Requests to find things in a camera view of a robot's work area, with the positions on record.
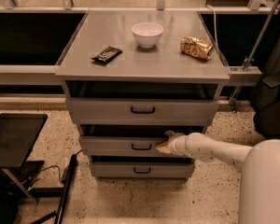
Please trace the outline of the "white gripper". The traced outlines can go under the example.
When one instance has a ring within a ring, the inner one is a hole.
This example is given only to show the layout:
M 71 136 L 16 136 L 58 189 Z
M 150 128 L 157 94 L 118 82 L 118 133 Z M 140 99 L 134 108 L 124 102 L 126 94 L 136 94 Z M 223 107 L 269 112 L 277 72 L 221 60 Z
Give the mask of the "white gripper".
M 191 135 L 183 135 L 182 133 L 176 133 L 174 131 L 166 131 L 165 135 L 169 138 L 168 142 L 162 142 L 156 145 L 156 149 L 160 153 L 170 154 L 178 156 L 191 157 L 190 152 L 192 137 Z

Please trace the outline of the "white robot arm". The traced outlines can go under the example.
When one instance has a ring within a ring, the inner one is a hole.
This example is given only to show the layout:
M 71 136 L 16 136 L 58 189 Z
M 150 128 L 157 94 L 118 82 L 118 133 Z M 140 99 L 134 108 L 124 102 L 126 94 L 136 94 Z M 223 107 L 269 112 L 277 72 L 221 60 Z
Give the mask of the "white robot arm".
M 202 133 L 168 131 L 156 149 L 194 160 L 222 161 L 241 172 L 238 224 L 280 224 L 280 139 L 250 147 Z

